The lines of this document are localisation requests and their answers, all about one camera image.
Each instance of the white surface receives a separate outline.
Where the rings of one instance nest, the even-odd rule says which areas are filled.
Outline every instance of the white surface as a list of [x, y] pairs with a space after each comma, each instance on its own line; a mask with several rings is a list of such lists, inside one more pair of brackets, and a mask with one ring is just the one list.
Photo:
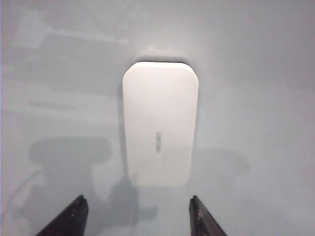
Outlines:
[[[2, 234], [79, 194], [86, 236], [188, 236], [197, 194], [230, 236], [315, 235], [314, 1], [1, 1]], [[199, 80], [189, 181], [126, 178], [122, 77]]]
[[198, 79], [183, 63], [138, 62], [124, 75], [128, 174], [134, 184], [188, 181]]

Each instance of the white plastic device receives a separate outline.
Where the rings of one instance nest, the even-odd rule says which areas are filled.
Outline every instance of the white plastic device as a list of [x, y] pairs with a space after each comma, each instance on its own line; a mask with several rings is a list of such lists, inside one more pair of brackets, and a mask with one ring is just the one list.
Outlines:
[[183, 63], [138, 62], [124, 75], [128, 173], [138, 185], [175, 186], [189, 178], [198, 79]]

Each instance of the small label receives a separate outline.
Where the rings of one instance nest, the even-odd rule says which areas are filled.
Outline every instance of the small label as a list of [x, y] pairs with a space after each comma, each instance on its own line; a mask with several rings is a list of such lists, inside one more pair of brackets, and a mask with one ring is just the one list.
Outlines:
[[162, 133], [157, 132], [157, 138], [156, 138], [156, 152], [161, 152], [161, 139], [162, 139]]

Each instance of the white rounded rectangular object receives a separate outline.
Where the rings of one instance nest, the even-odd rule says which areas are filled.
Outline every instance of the white rounded rectangular object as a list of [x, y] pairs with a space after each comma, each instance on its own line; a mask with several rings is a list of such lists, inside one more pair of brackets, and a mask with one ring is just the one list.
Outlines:
[[189, 177], [198, 79], [183, 63], [138, 62], [124, 75], [129, 178], [175, 186]]

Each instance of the gray background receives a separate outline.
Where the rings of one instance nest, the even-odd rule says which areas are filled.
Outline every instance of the gray background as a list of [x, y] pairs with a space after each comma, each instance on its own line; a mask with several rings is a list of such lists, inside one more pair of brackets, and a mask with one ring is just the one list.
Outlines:
[[[231, 236], [315, 234], [314, 1], [1, 1], [1, 230], [72, 199], [87, 236], [184, 236], [196, 194]], [[121, 82], [140, 60], [199, 78], [189, 181], [127, 178]]]

